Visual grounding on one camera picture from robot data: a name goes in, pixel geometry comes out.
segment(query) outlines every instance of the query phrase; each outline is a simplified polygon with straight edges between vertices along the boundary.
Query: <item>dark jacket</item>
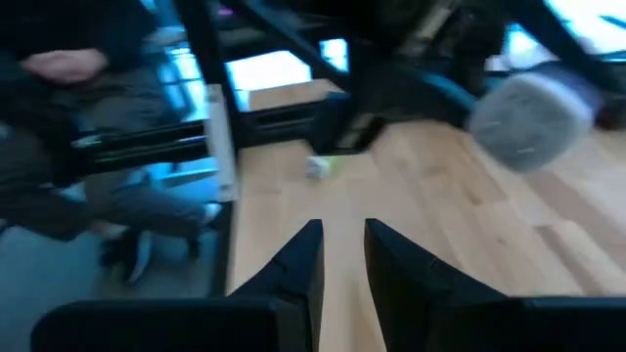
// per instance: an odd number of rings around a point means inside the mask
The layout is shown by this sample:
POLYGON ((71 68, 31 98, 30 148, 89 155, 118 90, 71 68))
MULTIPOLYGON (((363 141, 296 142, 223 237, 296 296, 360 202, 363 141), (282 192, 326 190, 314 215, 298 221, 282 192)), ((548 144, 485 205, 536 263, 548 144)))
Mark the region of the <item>dark jacket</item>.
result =
POLYGON ((109 69, 143 63, 156 28, 140 0, 11 0, 0 5, 0 51, 16 60, 53 50, 96 48, 109 69))
POLYGON ((143 65, 143 39, 156 28, 140 0, 9 0, 0 5, 0 122, 34 133, 50 153, 53 182, 75 180, 78 137, 66 107, 49 97, 53 86, 19 62, 54 50, 99 49, 108 70, 143 65))

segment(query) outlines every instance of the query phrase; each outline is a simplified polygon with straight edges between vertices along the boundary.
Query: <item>small white object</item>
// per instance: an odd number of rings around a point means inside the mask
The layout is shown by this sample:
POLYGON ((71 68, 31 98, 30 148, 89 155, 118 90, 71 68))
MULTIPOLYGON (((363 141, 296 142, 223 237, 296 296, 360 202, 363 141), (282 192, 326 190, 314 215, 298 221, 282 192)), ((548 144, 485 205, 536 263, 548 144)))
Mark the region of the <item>small white object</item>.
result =
POLYGON ((548 74, 515 75, 487 94, 468 131, 491 156, 516 172, 541 168, 586 135, 595 111, 581 92, 548 74))
POLYGON ((331 173, 331 163, 323 156, 309 156, 306 177, 310 179, 323 179, 331 173))

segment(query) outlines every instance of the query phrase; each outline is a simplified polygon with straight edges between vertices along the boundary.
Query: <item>shoe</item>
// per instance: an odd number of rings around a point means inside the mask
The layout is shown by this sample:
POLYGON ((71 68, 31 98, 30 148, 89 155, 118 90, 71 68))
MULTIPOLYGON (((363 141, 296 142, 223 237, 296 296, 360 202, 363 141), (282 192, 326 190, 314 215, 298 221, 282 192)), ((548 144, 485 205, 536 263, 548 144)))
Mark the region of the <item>shoe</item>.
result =
POLYGON ((146 272, 152 254, 152 235, 128 229, 116 240, 103 243, 101 264, 121 266, 120 280, 125 285, 135 284, 146 272))
POLYGON ((204 226, 209 231, 218 230, 221 219, 223 218, 222 204, 211 202, 204 206, 204 210, 206 211, 206 223, 204 226))
MULTIPOLYGON (((206 212, 205 223, 203 226, 203 233, 214 232, 220 229, 220 221, 222 214, 222 205, 218 202, 211 202, 204 206, 206 212)), ((195 261, 200 257, 201 252, 201 238, 187 240, 187 246, 189 249, 189 259, 195 261)))

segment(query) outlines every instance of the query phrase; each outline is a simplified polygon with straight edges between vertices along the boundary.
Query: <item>person's hand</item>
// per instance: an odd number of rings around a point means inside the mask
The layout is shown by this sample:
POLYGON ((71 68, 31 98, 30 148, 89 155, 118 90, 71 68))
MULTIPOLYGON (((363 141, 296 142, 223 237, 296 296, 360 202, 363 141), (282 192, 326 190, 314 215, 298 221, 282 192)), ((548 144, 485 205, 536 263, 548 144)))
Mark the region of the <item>person's hand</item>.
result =
POLYGON ((22 67, 44 79, 59 84, 90 80, 108 65, 107 58, 96 49, 59 50, 30 56, 22 67))

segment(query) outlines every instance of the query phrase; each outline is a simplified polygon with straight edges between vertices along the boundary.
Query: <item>desk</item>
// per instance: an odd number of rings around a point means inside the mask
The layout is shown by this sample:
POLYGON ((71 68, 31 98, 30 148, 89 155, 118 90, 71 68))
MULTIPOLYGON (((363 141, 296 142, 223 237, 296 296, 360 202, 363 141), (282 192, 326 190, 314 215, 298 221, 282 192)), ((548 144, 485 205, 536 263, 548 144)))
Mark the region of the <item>desk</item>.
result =
POLYGON ((304 177, 308 155, 299 141, 243 151, 229 290, 309 219, 322 219, 320 351, 384 351, 363 252, 368 217, 506 294, 626 293, 623 134, 595 132, 525 177, 427 121, 390 126, 319 182, 304 177))

